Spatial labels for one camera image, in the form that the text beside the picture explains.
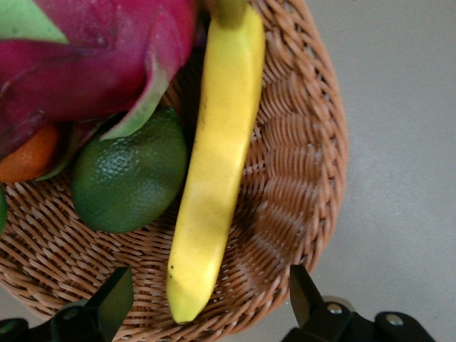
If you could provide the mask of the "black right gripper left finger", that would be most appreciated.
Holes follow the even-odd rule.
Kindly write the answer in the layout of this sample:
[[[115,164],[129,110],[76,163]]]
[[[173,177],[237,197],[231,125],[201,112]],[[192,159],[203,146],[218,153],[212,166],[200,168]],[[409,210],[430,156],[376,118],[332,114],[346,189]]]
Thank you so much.
[[[113,342],[133,302],[132,270],[118,267],[92,297],[66,304],[41,325],[0,320],[0,342]]]

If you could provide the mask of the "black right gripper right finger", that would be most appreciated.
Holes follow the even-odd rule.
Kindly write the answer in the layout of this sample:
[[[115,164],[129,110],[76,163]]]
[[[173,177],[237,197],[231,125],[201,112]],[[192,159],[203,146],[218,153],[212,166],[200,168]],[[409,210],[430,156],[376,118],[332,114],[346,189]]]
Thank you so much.
[[[369,321],[340,301],[325,300],[304,266],[290,266],[290,299],[298,326],[281,342],[433,342],[405,313],[382,311]]]

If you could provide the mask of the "yellow banana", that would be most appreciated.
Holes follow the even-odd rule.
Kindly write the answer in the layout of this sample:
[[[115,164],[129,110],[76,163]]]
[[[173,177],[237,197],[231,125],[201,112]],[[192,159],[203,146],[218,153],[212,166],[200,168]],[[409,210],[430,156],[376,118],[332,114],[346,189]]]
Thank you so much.
[[[260,15],[247,0],[211,0],[197,127],[167,265],[173,320],[193,321],[214,291],[262,90]]]

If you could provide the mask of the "dark green lime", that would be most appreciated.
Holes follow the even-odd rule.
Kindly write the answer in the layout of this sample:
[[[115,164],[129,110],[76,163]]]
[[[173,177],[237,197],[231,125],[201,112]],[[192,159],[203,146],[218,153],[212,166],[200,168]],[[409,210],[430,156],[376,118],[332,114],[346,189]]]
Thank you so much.
[[[122,234],[156,220],[176,198],[187,171],[180,119],[161,107],[138,131],[102,140],[96,135],[73,167],[76,214],[94,231]]]

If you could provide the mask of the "brown wicker basket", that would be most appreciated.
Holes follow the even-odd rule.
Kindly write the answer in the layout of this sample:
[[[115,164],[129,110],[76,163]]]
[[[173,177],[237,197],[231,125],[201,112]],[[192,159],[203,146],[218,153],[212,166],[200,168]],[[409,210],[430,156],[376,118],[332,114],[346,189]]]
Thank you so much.
[[[289,265],[312,269],[336,226],[348,134],[331,59],[304,0],[249,0],[266,31],[259,114],[216,288],[192,322],[176,324],[165,283],[178,203],[127,234],[85,227],[69,173],[5,187],[0,289],[48,319],[92,296],[119,266],[133,271],[135,302],[115,342],[214,342],[280,306]]]

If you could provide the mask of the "light green round fruit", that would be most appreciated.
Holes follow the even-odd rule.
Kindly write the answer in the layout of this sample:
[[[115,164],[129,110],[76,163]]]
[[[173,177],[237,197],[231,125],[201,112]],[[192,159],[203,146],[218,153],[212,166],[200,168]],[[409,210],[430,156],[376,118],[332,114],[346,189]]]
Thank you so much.
[[[4,187],[0,184],[0,236],[4,231],[8,215],[8,205],[6,202],[6,194]]]

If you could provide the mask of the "orange fruit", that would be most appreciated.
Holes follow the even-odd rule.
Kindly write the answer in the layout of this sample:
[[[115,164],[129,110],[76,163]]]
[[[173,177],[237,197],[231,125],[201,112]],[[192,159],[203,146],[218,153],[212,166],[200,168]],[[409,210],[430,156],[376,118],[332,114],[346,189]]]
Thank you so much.
[[[0,161],[0,182],[23,182],[44,175],[54,164],[62,129],[49,123],[18,150]]]

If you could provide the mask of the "pink dragon fruit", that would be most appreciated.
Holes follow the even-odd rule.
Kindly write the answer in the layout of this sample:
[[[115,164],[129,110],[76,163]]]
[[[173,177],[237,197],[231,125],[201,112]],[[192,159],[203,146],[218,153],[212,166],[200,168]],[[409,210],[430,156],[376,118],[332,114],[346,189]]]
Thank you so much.
[[[0,0],[0,160],[49,123],[150,118],[192,50],[197,0]]]

